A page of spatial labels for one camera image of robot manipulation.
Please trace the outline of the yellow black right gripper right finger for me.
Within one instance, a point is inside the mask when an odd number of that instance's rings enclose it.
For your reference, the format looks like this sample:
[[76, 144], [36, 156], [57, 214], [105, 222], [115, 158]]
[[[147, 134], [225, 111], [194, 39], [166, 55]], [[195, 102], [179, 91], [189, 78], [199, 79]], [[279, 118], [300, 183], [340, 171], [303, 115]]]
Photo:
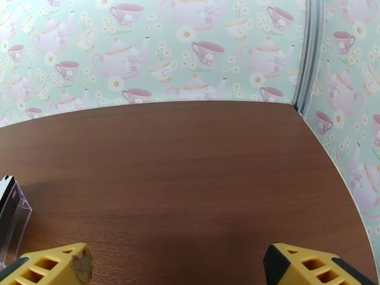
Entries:
[[266, 285], [376, 285], [335, 254], [284, 243], [267, 248], [263, 266]]

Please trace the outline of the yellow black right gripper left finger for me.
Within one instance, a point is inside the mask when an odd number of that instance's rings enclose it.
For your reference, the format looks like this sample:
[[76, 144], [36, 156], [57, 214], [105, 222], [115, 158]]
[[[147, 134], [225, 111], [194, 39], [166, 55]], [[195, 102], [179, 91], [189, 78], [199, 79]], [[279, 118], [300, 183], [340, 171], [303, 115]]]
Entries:
[[94, 257], [86, 243], [28, 252], [0, 270], [0, 285], [91, 285]]

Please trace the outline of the clear acrylic card stand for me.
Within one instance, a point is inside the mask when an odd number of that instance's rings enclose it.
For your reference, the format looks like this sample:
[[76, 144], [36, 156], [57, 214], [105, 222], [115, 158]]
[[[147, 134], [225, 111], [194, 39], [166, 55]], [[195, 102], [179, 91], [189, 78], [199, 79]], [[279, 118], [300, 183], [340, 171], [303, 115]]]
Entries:
[[19, 256], [19, 248], [32, 213], [18, 182], [15, 184], [0, 209], [0, 271]]

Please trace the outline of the black card stack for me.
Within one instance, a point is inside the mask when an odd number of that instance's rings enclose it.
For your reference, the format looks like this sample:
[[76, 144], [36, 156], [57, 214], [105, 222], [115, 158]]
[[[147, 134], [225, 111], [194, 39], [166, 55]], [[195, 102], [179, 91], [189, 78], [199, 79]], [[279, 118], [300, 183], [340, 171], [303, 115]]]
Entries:
[[3, 179], [0, 180], [0, 209], [5, 204], [14, 184], [15, 179], [12, 175], [5, 175]]

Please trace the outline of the aluminium frame post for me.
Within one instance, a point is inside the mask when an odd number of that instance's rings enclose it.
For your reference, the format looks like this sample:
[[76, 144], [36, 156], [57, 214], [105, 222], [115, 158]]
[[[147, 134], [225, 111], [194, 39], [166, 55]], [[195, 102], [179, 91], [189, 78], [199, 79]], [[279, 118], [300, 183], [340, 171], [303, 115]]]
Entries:
[[318, 76], [324, 31], [325, 0], [305, 0], [304, 42], [292, 106], [303, 118]]

